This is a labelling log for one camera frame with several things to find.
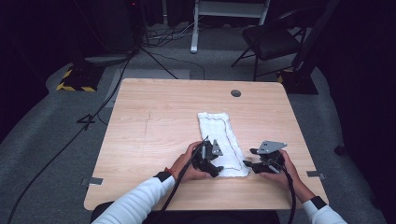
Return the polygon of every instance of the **chair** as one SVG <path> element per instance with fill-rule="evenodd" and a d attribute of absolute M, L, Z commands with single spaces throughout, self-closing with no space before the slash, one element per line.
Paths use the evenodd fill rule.
<path fill-rule="evenodd" d="M 241 59 L 256 56 L 253 81 L 256 81 L 256 77 L 295 67 L 298 64 L 291 63 L 291 66 L 257 75 L 259 60 L 268 61 L 298 53 L 303 48 L 307 29 L 315 25 L 323 12 L 324 7 L 299 8 L 281 15 L 267 24 L 246 28 L 242 32 L 242 36 L 248 47 L 231 67 L 234 67 Z M 299 28 L 299 31 L 293 35 L 289 31 L 292 28 Z M 297 40 L 297 35 L 301 36 L 300 41 Z M 246 56 L 250 50 L 253 51 L 253 54 Z"/>

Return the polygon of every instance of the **white table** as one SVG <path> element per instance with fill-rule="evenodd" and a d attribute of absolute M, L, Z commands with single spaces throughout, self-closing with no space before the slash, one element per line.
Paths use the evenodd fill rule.
<path fill-rule="evenodd" d="M 196 53 L 198 51 L 199 15 L 260 18 L 259 24 L 263 24 L 265 17 L 267 15 L 270 1 L 271 0 L 266 0 L 264 4 L 253 4 L 253 3 L 207 2 L 207 1 L 195 0 L 194 29 L 192 33 L 191 53 Z"/>

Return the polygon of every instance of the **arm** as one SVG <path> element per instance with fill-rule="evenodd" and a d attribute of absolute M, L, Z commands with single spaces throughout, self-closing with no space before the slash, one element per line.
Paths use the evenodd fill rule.
<path fill-rule="evenodd" d="M 159 172 L 118 198 L 93 223 L 142 223 L 151 208 L 175 185 L 168 172 Z"/>
<path fill-rule="evenodd" d="M 279 150 L 285 159 L 285 166 L 291 178 L 293 179 L 293 186 L 296 197 L 303 204 L 305 212 L 308 214 L 309 220 L 312 223 L 346 223 L 336 212 L 334 212 L 329 205 L 316 196 L 300 179 L 294 164 L 291 162 L 288 153 L 285 150 Z M 260 176 L 275 181 L 283 189 L 289 190 L 288 179 L 284 173 L 269 174 L 261 173 Z"/>
<path fill-rule="evenodd" d="M 142 223 L 152 207 L 165 195 L 166 191 L 175 185 L 178 174 L 190 159 L 192 151 L 200 143 L 190 144 L 186 153 L 180 155 L 168 172 L 159 172 L 118 198 L 93 223 Z M 190 165 L 181 181 L 203 177 L 210 177 L 210 174 L 195 170 Z"/>

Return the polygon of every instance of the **cable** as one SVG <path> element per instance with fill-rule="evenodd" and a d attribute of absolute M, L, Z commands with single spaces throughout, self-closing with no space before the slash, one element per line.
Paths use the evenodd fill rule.
<path fill-rule="evenodd" d="M 195 64 L 195 65 L 201 67 L 201 69 L 202 69 L 202 71 L 203 71 L 203 77 L 204 77 L 204 80 L 205 80 L 205 69 L 204 69 L 200 64 L 198 64 L 198 63 L 192 63 L 192 62 L 182 61 L 182 60 L 179 60 L 179 59 L 176 59 L 176 58 L 166 57 L 166 56 L 163 56 L 163 55 L 161 55 L 161 54 L 159 54 L 159 53 L 150 52 L 150 54 L 158 55 L 158 56 L 161 56 L 161 57 L 163 57 L 163 58 L 165 58 L 165 59 L 175 60 L 175 61 L 178 61 L 178 62 L 181 62 L 181 63 L 191 63 L 191 64 Z"/>
<path fill-rule="evenodd" d="M 85 60 L 88 63 L 92 64 L 93 66 L 107 67 L 107 66 L 118 64 L 118 63 L 124 63 L 125 61 L 128 60 L 128 58 L 129 58 L 129 54 L 126 54 L 124 58 L 114 59 L 114 60 L 109 60 L 109 61 L 104 61 L 104 62 L 90 62 L 90 61 L 87 61 L 87 59 L 85 59 Z"/>
<path fill-rule="evenodd" d="M 207 136 L 202 143 L 200 144 L 200 146 L 198 146 L 194 153 L 191 155 L 190 159 L 186 162 L 186 164 L 183 166 L 183 169 L 180 171 L 180 173 L 178 174 L 178 179 L 176 180 L 175 186 L 172 189 L 172 192 L 170 193 L 168 199 L 166 200 L 165 204 L 163 205 L 163 208 L 160 211 L 160 214 L 158 214 L 157 218 L 155 219 L 154 223 L 159 223 L 159 220 L 161 219 L 161 217 L 163 216 L 163 213 L 165 212 L 166 208 L 168 207 L 169 203 L 171 202 L 173 196 L 175 195 L 178 186 L 180 185 L 181 179 L 183 178 L 183 175 L 186 173 L 187 169 L 189 168 L 192 158 L 194 158 L 196 156 L 196 154 L 202 150 L 202 147 L 204 146 L 204 141 L 206 141 L 208 139 L 209 136 Z"/>
<path fill-rule="evenodd" d="M 154 36 L 154 37 L 151 38 L 151 39 L 157 39 L 158 38 L 159 40 L 158 40 L 157 44 L 150 44 L 150 43 L 142 42 L 142 46 L 147 47 L 147 48 L 162 47 L 162 46 L 168 44 L 169 42 L 171 42 L 172 40 L 179 40 L 179 39 L 184 38 L 187 35 L 192 35 L 192 33 L 188 33 L 188 34 L 185 34 L 185 35 L 183 35 L 183 33 L 186 32 L 187 30 L 191 30 L 193 28 L 192 27 L 193 25 L 194 25 L 194 22 L 189 24 L 185 28 L 182 28 L 182 31 L 180 31 L 178 34 L 175 34 L 175 28 L 174 28 L 174 31 L 172 33 L 165 35 L 164 33 L 166 33 L 166 31 L 168 31 L 168 29 L 167 29 L 162 35 L 157 35 L 157 36 Z"/>
<path fill-rule="evenodd" d="M 145 51 L 148 56 L 150 56 L 152 59 L 154 59 L 154 61 L 159 64 L 167 73 L 169 73 L 172 77 L 174 77 L 175 79 L 178 79 L 178 77 L 176 77 L 175 75 L 173 75 L 173 73 L 171 73 L 168 69 L 166 69 L 160 62 L 158 62 L 158 60 L 156 58 L 154 58 L 154 56 L 151 55 L 150 52 L 146 51 L 145 49 L 143 49 L 142 47 L 140 47 L 143 51 Z"/>
<path fill-rule="evenodd" d="M 98 114 L 98 118 L 99 118 L 99 120 L 100 120 L 103 124 L 105 124 L 106 126 L 108 125 L 108 123 L 104 122 L 104 121 L 100 118 L 100 113 Z"/>
<path fill-rule="evenodd" d="M 280 167 L 283 170 L 283 172 L 285 172 L 286 178 L 288 179 L 290 194 L 291 194 L 291 211 L 290 211 L 288 224 L 291 224 L 293 222 L 294 214 L 296 211 L 296 193 L 295 193 L 294 186 L 293 186 L 293 179 L 291 178 L 291 175 L 288 173 L 288 170 L 286 169 L 286 167 L 279 165 L 275 161 L 271 161 L 271 162 L 273 164 L 277 165 L 278 167 Z"/>
<path fill-rule="evenodd" d="M 131 61 L 131 59 L 133 58 L 133 54 L 131 54 L 131 56 L 129 57 L 128 61 L 124 64 L 122 72 L 120 74 L 120 79 L 117 82 L 116 87 L 114 88 L 113 92 L 111 92 L 111 94 L 107 97 L 107 99 L 101 104 L 101 106 L 99 107 L 99 109 L 93 114 L 93 116 L 91 116 L 87 123 L 84 124 L 84 126 L 72 137 L 72 139 L 70 139 L 66 145 L 58 152 L 56 153 L 55 156 L 52 157 L 52 159 L 47 162 L 47 164 L 35 175 L 35 177 L 33 177 L 33 179 L 29 182 L 29 184 L 26 186 L 26 188 L 23 190 L 23 192 L 21 193 L 21 195 L 19 196 L 18 200 L 15 202 L 14 206 L 12 207 L 11 213 L 9 214 L 8 217 L 8 221 L 7 224 L 11 223 L 11 220 L 15 214 L 15 211 L 17 210 L 17 207 L 19 205 L 19 203 L 21 202 L 22 197 L 24 196 L 24 194 L 27 192 L 27 190 L 33 185 L 33 183 L 38 179 L 38 177 L 52 164 L 53 161 L 55 161 L 55 159 L 58 158 L 59 155 L 62 154 L 62 152 L 64 152 L 67 147 L 70 146 L 70 144 L 82 133 L 82 131 L 85 130 L 85 128 L 91 123 L 91 121 L 93 120 L 94 117 L 96 117 L 99 112 L 105 107 L 105 105 L 108 103 L 108 101 L 111 99 L 111 97 L 114 95 L 114 93 L 116 92 L 118 86 L 120 85 L 120 82 L 122 81 L 122 77 L 123 77 L 123 73 L 125 71 L 126 65 L 128 65 L 129 61 Z"/>

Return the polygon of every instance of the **hand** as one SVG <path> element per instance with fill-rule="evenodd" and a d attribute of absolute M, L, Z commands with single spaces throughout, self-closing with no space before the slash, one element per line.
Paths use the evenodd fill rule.
<path fill-rule="evenodd" d="M 191 158 L 192 151 L 199 146 L 202 143 L 202 141 L 199 142 L 194 142 L 189 145 L 187 148 L 186 153 L 181 154 L 175 163 L 171 167 L 171 171 L 173 173 L 173 177 L 175 179 L 178 179 L 178 175 L 183 169 L 184 165 L 189 161 Z M 183 178 L 181 179 L 181 182 L 186 182 L 188 180 L 192 179 L 200 179 L 200 178 L 208 178 L 210 177 L 209 173 L 202 172 L 199 170 L 195 170 L 192 165 L 190 164 L 189 168 L 187 169 L 186 173 L 183 175 Z"/>
<path fill-rule="evenodd" d="M 300 177 L 298 176 L 296 167 L 294 166 L 293 162 L 291 162 L 288 153 L 285 150 L 280 149 L 280 154 L 282 154 L 283 159 L 285 160 L 285 167 L 288 171 L 291 179 L 293 179 L 293 187 L 296 193 L 297 198 L 300 200 L 301 203 L 305 203 L 306 201 L 315 197 L 315 194 L 301 181 Z M 289 190 L 289 182 L 286 178 L 285 172 L 281 172 L 278 174 L 269 174 L 269 173 L 260 173 L 260 176 L 276 182 L 282 189 Z"/>
<path fill-rule="evenodd" d="M 282 149 L 280 149 L 279 152 L 280 152 L 280 154 L 282 154 L 283 159 L 285 160 L 286 170 L 288 171 L 291 178 L 293 179 L 293 182 L 294 183 L 298 182 L 298 181 L 301 182 L 300 177 L 297 174 L 296 167 L 291 162 L 288 153 Z M 260 173 L 260 176 L 276 182 L 282 189 L 289 189 L 288 179 L 286 178 L 285 172 L 283 172 L 283 171 L 281 171 L 281 173 L 279 175 L 263 172 L 263 173 Z"/>

